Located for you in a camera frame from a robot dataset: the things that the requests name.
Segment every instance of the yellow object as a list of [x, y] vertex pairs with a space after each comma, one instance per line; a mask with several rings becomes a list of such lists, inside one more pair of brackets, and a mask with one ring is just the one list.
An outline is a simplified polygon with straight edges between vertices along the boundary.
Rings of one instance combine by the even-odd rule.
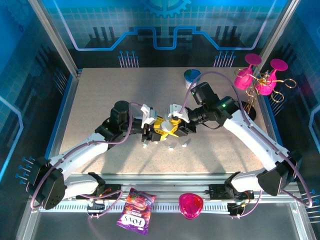
[[177, 135], [175, 135], [175, 132], [178, 130], [178, 124], [181, 123], [181, 119], [179, 120], [170, 120], [170, 123], [174, 125], [174, 128], [172, 128], [172, 130], [170, 132], [166, 132], [160, 129], [161, 123], [163, 123], [165, 121], [165, 119], [163, 119], [162, 117], [157, 116], [156, 120], [154, 122], [153, 125], [153, 129], [157, 134], [161, 135], [160, 140], [163, 141], [168, 135], [172, 135], [178, 138]]

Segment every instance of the aluminum frame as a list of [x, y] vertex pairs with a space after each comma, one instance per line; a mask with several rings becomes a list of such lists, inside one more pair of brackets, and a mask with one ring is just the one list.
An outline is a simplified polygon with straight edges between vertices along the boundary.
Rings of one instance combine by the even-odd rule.
[[44, 7], [41, 0], [28, 0], [31, 7], [33, 8], [36, 16], [40, 20], [42, 26], [44, 27], [46, 33], [48, 34], [49, 38], [51, 39], [53, 45], [55, 46], [56, 50], [58, 51], [60, 57], [62, 58], [64, 64], [70, 71], [73, 78], [76, 78], [78, 75], [78, 68], [70, 55], [64, 41], [62, 40], [58, 30], [56, 29], [54, 23], [52, 22], [49, 14]]
[[[37, 0], [29, 0], [32, 8], [34, 9], [36, 15], [40, 19], [42, 25], [47, 31], [50, 39], [52, 40], [54, 46], [58, 50], [62, 60], [66, 64], [70, 73], [75, 81], [78, 81], [78, 69], [67, 49], [62, 38], [57, 32], [54, 24], [49, 18], [49, 15], [44, 8], [43, 4]], [[268, 44], [262, 50], [261, 57], [263, 66], [270, 55], [272, 49], [279, 40], [283, 30], [285, 29], [287, 23], [289, 22], [291, 16], [293, 15], [300, 0], [292, 0], [287, 6], [283, 18], [279, 22], [277, 28], [274, 31], [274, 35], [271, 37]], [[59, 151], [59, 141], [63, 138], [64, 129], [66, 127], [68, 116], [71, 111], [72, 101], [76, 94], [77, 84], [72, 85], [72, 89], [68, 93], [67, 102], [62, 113], [61, 122], [58, 126], [58, 131], [56, 133], [54, 142], [51, 149], [50, 155], [55, 155]], [[264, 99], [259, 99], [259, 104], [261, 107], [262, 115], [264, 116], [264, 121], [268, 129], [268, 133], [271, 137], [275, 138], [273, 127], [267, 116], [268, 110], [264, 107]], [[106, 179], [108, 183], [121, 183], [123, 185], [125, 198], [128, 195], [130, 186], [138, 186], [140, 190], [156, 193], [157, 202], [159, 203], [176, 203], [179, 196], [185, 192], [195, 192], [202, 196], [206, 203], [210, 202], [221, 202], [221, 201], [211, 201], [209, 196], [204, 193], [204, 190], [208, 189], [208, 184], [222, 184], [230, 176], [229, 174], [111, 174], [111, 175], [101, 175], [102, 178]], [[287, 191], [292, 194], [300, 196], [299, 188], [296, 183], [291, 183], [286, 188]], [[254, 193], [255, 199], [257, 199], [257, 192]], [[78, 204], [80, 201], [72, 198], [71, 200], [66, 200], [73, 204]], [[17, 240], [30, 240], [32, 234], [36, 228], [36, 222], [39, 216], [38, 210], [31, 210], [29, 207], [30, 201], [28, 201], [19, 229], [16, 236]], [[263, 194], [261, 203], [288, 203], [290, 204], [291, 211], [293, 214], [293, 219], [298, 230], [299, 237], [301, 239], [316, 239], [311, 223], [308, 220], [307, 211], [304, 206], [300, 205], [294, 199], [288, 197], [285, 194], [280, 194], [276, 197], [270, 196], [268, 194]]]

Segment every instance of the pink wine glass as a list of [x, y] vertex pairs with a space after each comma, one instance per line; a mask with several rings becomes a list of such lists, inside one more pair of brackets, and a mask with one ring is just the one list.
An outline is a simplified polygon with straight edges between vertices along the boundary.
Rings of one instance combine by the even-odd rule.
[[257, 84], [256, 89], [260, 91], [261, 95], [269, 95], [274, 91], [274, 88], [277, 84], [277, 76], [276, 71], [283, 72], [288, 69], [288, 64], [281, 59], [273, 59], [270, 62], [271, 67], [273, 67], [273, 71], [270, 73], [266, 85]]
[[254, 53], [249, 53], [245, 56], [245, 61], [249, 64], [248, 67], [242, 69], [235, 78], [234, 85], [238, 89], [246, 90], [252, 83], [253, 74], [252, 66], [259, 65], [262, 62], [261, 57]]

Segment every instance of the gear graphic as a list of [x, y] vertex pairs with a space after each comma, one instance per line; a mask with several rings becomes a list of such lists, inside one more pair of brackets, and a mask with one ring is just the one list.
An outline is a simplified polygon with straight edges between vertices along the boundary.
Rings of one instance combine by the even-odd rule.
[[186, 5], [190, 3], [190, 0], [140, 0], [140, 4], [144, 6], [145, 10], [149, 10], [150, 14], [164, 18], [180, 14], [180, 11], [185, 10]]
[[31, 13], [27, 0], [0, 0], [0, 7], [6, 8], [15, 21], [22, 26]]

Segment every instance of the glass wall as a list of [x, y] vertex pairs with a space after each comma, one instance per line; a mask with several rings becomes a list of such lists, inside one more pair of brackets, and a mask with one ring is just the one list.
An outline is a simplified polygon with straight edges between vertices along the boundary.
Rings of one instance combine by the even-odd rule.
[[78, 68], [243, 67], [287, 0], [44, 0]]
[[22, 158], [44, 156], [70, 73], [28, 1], [0, 2], [0, 33], [0, 239], [5, 240], [15, 239], [29, 197], [23, 179], [28, 171], [19, 168], [31, 164]]
[[294, 79], [296, 88], [277, 83], [284, 102], [270, 100], [283, 145], [303, 156], [301, 173], [308, 186], [315, 190], [313, 205], [308, 209], [310, 221], [320, 237], [320, 5], [317, 0], [303, 0], [276, 44], [268, 62], [282, 59], [288, 70], [277, 72], [277, 79]]

